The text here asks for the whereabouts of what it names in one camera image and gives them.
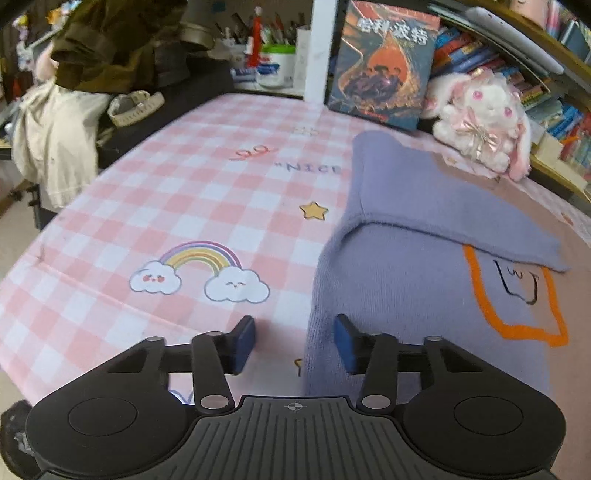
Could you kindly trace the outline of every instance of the orange outline drawing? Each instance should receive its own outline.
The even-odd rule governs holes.
[[[497,315],[495,308],[486,295],[486,289],[482,281],[480,273],[480,265],[474,247],[464,245],[464,256],[470,267],[470,276],[472,278],[472,287],[474,288],[474,296],[478,302],[478,306],[484,315],[484,318],[499,334],[507,340],[539,340],[546,342],[551,347],[558,347],[567,345],[569,342],[569,331],[566,323],[562,317],[560,307],[558,306],[558,297],[556,296],[556,288],[550,270],[546,267],[541,267],[546,280],[548,288],[548,302],[550,303],[550,311],[558,325],[558,335],[555,333],[548,333],[539,327],[531,327],[529,325],[508,325]]]

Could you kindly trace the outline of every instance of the white shelf post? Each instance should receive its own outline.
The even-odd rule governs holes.
[[[330,46],[339,0],[315,0],[310,28],[310,51],[306,71],[304,100],[324,103],[330,61]]]

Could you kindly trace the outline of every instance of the olive green jacket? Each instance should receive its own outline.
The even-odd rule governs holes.
[[[152,42],[177,25],[186,0],[84,0],[56,35],[56,83],[70,90],[127,93],[154,86]]]

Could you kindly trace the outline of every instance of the green lid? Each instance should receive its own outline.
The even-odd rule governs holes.
[[[295,53],[296,52],[295,45],[263,45],[261,47],[261,52],[263,53]]]

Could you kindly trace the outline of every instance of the stuffed toy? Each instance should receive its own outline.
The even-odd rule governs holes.
[[[59,63],[51,59],[52,51],[53,42],[50,42],[41,55],[39,55],[35,64],[35,77],[40,82],[46,82],[56,76]]]
[[[519,91],[484,69],[429,82],[422,118],[439,117],[433,136],[496,173],[520,181],[530,172],[530,122]]]

